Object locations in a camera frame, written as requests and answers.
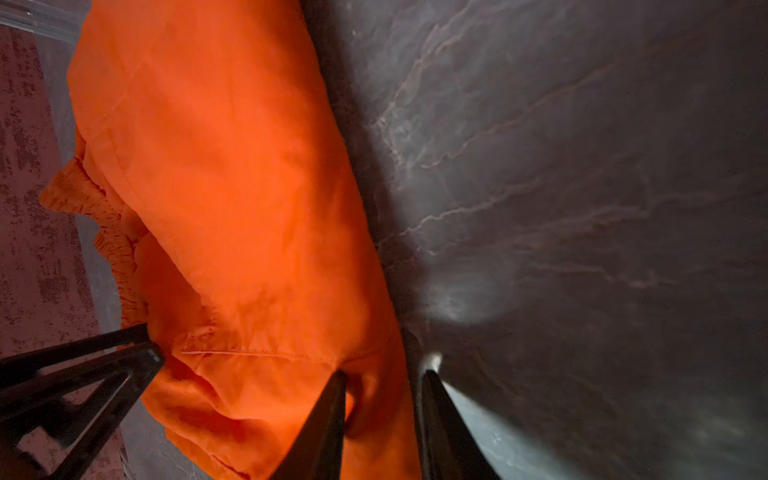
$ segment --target orange fabric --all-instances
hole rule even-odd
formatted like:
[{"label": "orange fabric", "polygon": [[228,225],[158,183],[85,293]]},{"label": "orange fabric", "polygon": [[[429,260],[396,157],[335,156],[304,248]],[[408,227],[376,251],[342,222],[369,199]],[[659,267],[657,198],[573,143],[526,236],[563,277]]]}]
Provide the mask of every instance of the orange fabric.
[{"label": "orange fabric", "polygon": [[101,225],[142,397],[214,478],[268,478],[335,369],[342,477],[418,478],[404,352],[296,0],[100,0],[69,70],[76,158],[41,202]]}]

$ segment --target orange garment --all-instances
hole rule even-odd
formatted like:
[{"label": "orange garment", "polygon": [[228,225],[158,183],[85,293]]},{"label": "orange garment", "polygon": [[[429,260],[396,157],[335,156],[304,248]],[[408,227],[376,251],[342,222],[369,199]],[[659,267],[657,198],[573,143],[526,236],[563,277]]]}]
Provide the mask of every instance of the orange garment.
[{"label": "orange garment", "polygon": [[142,397],[221,480],[268,478],[331,373],[342,477],[418,478],[405,358],[296,0],[100,0],[68,80],[76,158],[41,202],[101,224]]}]

